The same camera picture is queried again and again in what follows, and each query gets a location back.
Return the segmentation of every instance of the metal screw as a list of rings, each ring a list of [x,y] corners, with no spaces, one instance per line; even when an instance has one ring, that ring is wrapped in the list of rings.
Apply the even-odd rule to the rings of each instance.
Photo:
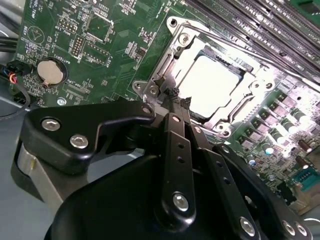
[[[70,138],[70,143],[77,149],[85,149],[89,145],[89,141],[85,136],[74,135]]]
[[[222,145],[221,148],[222,148],[222,150],[225,151],[227,154],[230,152],[229,149],[228,149],[225,145]]]
[[[143,110],[146,114],[150,114],[150,113],[151,113],[151,111],[150,111],[148,108],[146,108],[146,107],[143,107],[142,110]]]
[[[290,233],[292,236],[296,235],[296,231],[289,223],[287,223],[286,221],[283,221],[282,224],[288,233]]]
[[[189,208],[187,199],[179,193],[173,195],[173,203],[181,212],[185,212]]]
[[[56,103],[60,106],[64,106],[67,104],[67,100],[65,100],[63,97],[58,97]]]
[[[136,83],[134,85],[135,89],[140,90],[141,89],[141,84],[140,83]]]
[[[194,127],[194,129],[195,129],[195,131],[196,131],[198,134],[200,134],[200,133],[201,133],[201,129],[200,129],[200,127],[195,126],[195,127]]]
[[[240,218],[240,224],[242,229],[250,236],[253,237],[256,234],[254,226],[245,217]]]
[[[57,131],[61,128],[61,125],[57,120],[50,118],[43,120],[41,125],[45,130],[51,132]]]
[[[179,36],[179,43],[182,45],[182,46],[187,46],[188,43],[189,43],[189,34],[187,33],[181,33],[180,36]]]
[[[296,227],[298,228],[298,231],[303,235],[303,236],[307,236],[308,233],[306,231],[306,229],[298,222],[295,223]]]
[[[178,117],[173,116],[172,118],[173,118],[173,120],[175,120],[176,122],[180,122],[180,119],[179,119]]]

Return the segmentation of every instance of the black cable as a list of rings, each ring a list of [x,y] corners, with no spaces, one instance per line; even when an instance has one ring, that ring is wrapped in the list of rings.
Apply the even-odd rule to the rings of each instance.
[[[0,52],[4,53],[15,53],[17,50],[16,46],[12,45],[0,45]]]
[[[3,14],[2,12],[0,12],[0,24],[5,26],[11,32],[14,32],[15,34],[19,35],[19,25],[12,21],[8,16]]]
[[[31,103],[31,99],[30,99],[30,96],[28,94],[28,91],[25,89],[25,87],[20,84],[20,83],[17,83],[15,84],[16,88],[24,95],[25,97],[25,103],[24,105],[19,108],[16,112],[13,112],[13,113],[10,113],[8,115],[4,115],[4,116],[0,116],[0,121],[1,120],[8,120],[8,119],[11,119],[11,118],[14,118],[14,117],[17,117],[18,115],[22,114],[26,108],[30,105]]]
[[[0,44],[17,45],[18,39],[13,37],[0,36]]]

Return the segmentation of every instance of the electronic component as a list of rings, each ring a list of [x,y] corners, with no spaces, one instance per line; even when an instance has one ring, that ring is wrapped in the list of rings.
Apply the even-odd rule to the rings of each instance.
[[[320,6],[315,1],[307,1],[299,4],[299,7],[311,15],[320,14]]]
[[[263,136],[258,133],[256,130],[249,128],[247,131],[245,131],[246,135],[253,141],[258,142],[260,141]]]
[[[251,149],[254,146],[254,143],[246,136],[240,137],[238,141],[245,149]]]
[[[299,166],[302,169],[307,169],[309,167],[309,164],[301,156],[297,156],[295,158],[295,161],[299,164]]]
[[[260,117],[270,125],[277,124],[279,122],[279,120],[271,115],[268,111],[261,113]]]
[[[317,146],[306,157],[318,170],[320,170],[320,146]]]
[[[47,87],[64,82],[68,76],[66,66],[54,57],[41,60],[36,69],[42,84]]]
[[[287,96],[284,93],[279,96],[278,100],[282,102],[284,105],[288,106],[289,108],[292,108],[295,105],[297,105],[296,101],[294,101],[291,97]]]
[[[256,160],[254,159],[254,156],[252,156],[251,154],[249,154],[245,157],[245,162],[250,166],[256,165]]]
[[[286,138],[282,136],[278,131],[272,133],[271,136],[278,144],[284,144],[286,141]]]
[[[254,128],[256,130],[258,130],[259,132],[264,133],[264,134],[267,133],[270,129],[270,127],[263,124],[263,122],[260,120],[256,120],[255,122],[252,123],[252,125],[254,126]]]
[[[282,106],[275,102],[269,108],[272,112],[274,112],[280,117],[284,117],[288,114],[287,110],[285,110]]]
[[[275,150],[272,148],[272,146],[267,142],[261,144],[261,148],[264,151],[264,153],[267,155],[271,155],[275,152]]]
[[[293,117],[301,124],[307,123],[309,121],[309,117],[300,110],[293,113]]]
[[[279,190],[280,195],[282,196],[282,198],[288,206],[297,200],[291,189],[284,181],[280,183],[278,186],[276,186],[276,188]]]
[[[292,122],[289,120],[285,121],[282,126],[285,128],[285,130],[288,131],[290,134],[295,134],[298,131],[298,127],[295,126]]]
[[[306,153],[310,153],[312,151],[312,148],[310,147],[309,144],[306,143],[303,139],[298,141],[298,145],[300,148],[302,148]]]

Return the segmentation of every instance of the wire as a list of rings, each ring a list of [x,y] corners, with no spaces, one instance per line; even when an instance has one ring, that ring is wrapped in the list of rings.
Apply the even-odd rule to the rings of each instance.
[[[214,35],[214,34],[212,34],[211,32],[208,32],[208,31],[203,30],[203,29],[201,29],[201,28],[198,28],[198,27],[195,27],[195,26],[192,26],[192,25],[189,25],[189,24],[184,24],[183,26],[184,26],[185,28],[188,28],[188,29],[197,31],[197,32],[199,32],[199,33],[201,33],[201,34],[204,34],[204,35],[206,35],[206,36],[208,36],[208,37],[210,37],[210,38],[212,38],[212,39],[218,40],[218,41],[220,41],[220,42],[222,42],[222,43],[224,43],[224,44],[227,44],[227,45],[229,45],[229,46],[231,46],[231,47],[233,47],[233,48],[235,48],[235,49],[237,49],[237,50],[239,50],[239,51],[242,51],[242,52],[244,52],[244,53],[247,53],[248,55],[251,55],[251,56],[253,56],[253,57],[257,58],[257,59],[260,59],[260,60],[262,60],[262,61],[270,64],[271,66],[273,66],[273,67],[275,67],[275,68],[277,68],[277,69],[279,69],[279,65],[282,65],[282,64],[280,64],[279,62],[274,62],[274,61],[272,61],[272,60],[270,60],[270,59],[268,59],[268,58],[266,58],[266,57],[264,57],[264,56],[262,56],[262,55],[259,55],[259,54],[255,53],[255,52],[253,52],[253,51],[250,51],[250,50],[248,50],[248,49],[246,49],[246,48],[244,48],[244,47],[242,47],[242,46],[239,46],[239,45],[233,43],[232,41],[229,41],[229,40],[226,40],[226,39],[224,39],[224,38],[222,38],[222,37],[220,37],[220,36]],[[307,78],[305,78],[304,76],[301,76],[301,75],[299,75],[299,74],[297,74],[297,73],[295,73],[295,72],[293,72],[293,71],[290,71],[290,70],[288,70],[288,69],[286,69],[286,68],[282,68],[282,69],[279,69],[279,70],[285,72],[286,74],[288,74],[288,75],[290,75],[290,76],[292,76],[292,77],[294,77],[294,78],[299,79],[300,81],[302,81],[303,83],[307,84],[308,86],[309,86],[308,83],[310,83],[310,82],[316,84],[317,86],[320,86],[320,83],[319,83],[319,82],[317,82],[317,81],[315,81],[315,80],[307,79]],[[315,89],[314,86],[310,86],[310,87],[311,87],[313,90],[319,92],[319,89]]]
[[[305,221],[315,221],[315,222],[320,223],[320,220],[316,219],[316,218],[306,218]]]
[[[17,45],[18,39],[13,37],[0,36],[0,44]]]
[[[0,12],[0,24],[5,26],[11,32],[14,32],[15,34],[19,35],[19,25],[12,21],[8,16],[3,14],[2,12]]]
[[[12,45],[0,45],[0,52],[4,53],[15,53],[17,50],[16,46]]]

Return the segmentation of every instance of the green circuit board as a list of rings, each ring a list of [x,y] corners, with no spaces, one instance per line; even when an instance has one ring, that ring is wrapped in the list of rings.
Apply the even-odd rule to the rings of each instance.
[[[231,14],[232,11],[217,4],[219,1],[206,0],[210,2],[217,16],[230,24],[236,24],[237,20]],[[58,59],[67,69],[67,78],[56,86],[45,87],[34,71],[25,77],[19,77],[19,80],[23,81],[28,92],[37,98],[40,107],[56,107],[59,105],[59,98],[66,101],[66,106],[100,104],[118,99],[141,101],[132,84],[134,81],[148,81],[170,43],[173,36],[166,26],[167,17],[178,16],[197,20],[210,25],[213,31],[225,39],[234,39],[228,29],[187,5],[186,2],[183,0],[27,0],[15,58],[34,67],[48,57]],[[270,4],[270,1],[260,2],[263,6]],[[320,26],[319,16],[308,17]],[[284,21],[290,22],[295,19],[284,19]],[[314,29],[299,25],[299,30],[313,36],[312,40],[316,41]],[[297,44],[293,38],[289,40],[292,41],[292,45]],[[229,138],[211,136],[208,138],[212,142],[230,144],[242,157],[248,154],[254,155],[258,164],[253,170],[275,191],[277,185],[283,181],[288,185],[294,185],[294,177],[301,171],[295,162],[295,157],[297,155],[305,157],[306,154],[298,148],[292,151],[297,146],[297,141],[303,138],[318,146],[320,137],[311,134],[314,129],[319,128],[315,122],[319,115],[317,106],[319,94],[280,71],[274,80],[275,90],[267,94],[263,102],[255,106],[243,121],[232,126],[233,133]],[[295,107],[286,108],[288,113],[299,109],[314,121],[309,126],[301,127],[297,134],[288,136],[286,146],[274,146],[276,151],[272,156],[264,154],[260,147],[261,142],[269,137],[267,135],[257,142],[254,148],[243,147],[239,143],[239,138],[252,126],[253,119],[259,111],[278,101],[279,95],[283,93],[297,102]]]

